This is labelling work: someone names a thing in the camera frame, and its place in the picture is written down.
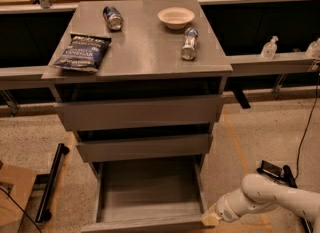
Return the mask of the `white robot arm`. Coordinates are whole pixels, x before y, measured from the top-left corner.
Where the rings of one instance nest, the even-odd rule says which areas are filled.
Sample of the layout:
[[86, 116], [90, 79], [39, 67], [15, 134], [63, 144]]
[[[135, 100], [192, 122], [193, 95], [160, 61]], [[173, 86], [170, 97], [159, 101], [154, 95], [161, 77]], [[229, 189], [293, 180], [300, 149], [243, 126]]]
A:
[[234, 222], [246, 214], [259, 214], [281, 206], [313, 224], [320, 233], [320, 194], [279, 185], [259, 174], [248, 174], [241, 186], [222, 195], [201, 217], [205, 226]]

